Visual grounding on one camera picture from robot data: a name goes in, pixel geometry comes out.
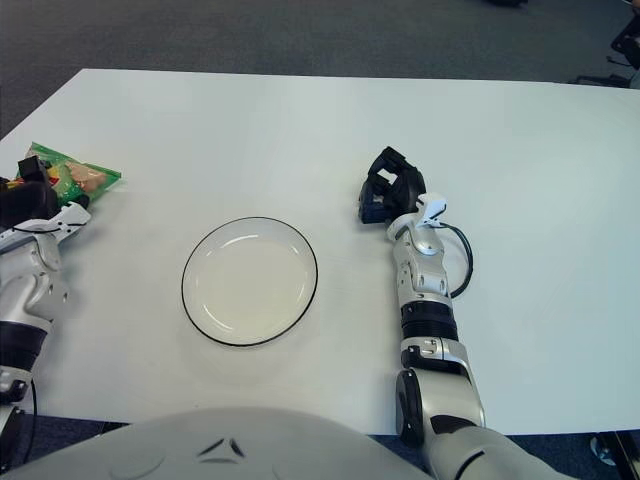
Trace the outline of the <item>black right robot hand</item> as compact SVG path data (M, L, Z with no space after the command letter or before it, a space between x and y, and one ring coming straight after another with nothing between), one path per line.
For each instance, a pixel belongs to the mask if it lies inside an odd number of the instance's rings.
M363 224L389 223L418 211L426 193L422 174L406 157L385 147L368 170L359 194L358 216Z

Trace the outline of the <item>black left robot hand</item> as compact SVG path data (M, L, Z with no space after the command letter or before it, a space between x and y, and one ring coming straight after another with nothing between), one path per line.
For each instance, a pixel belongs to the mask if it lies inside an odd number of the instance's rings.
M49 220L64 202L54 189L50 163L32 155L18 162L19 176L1 178L1 228L3 230L34 219Z

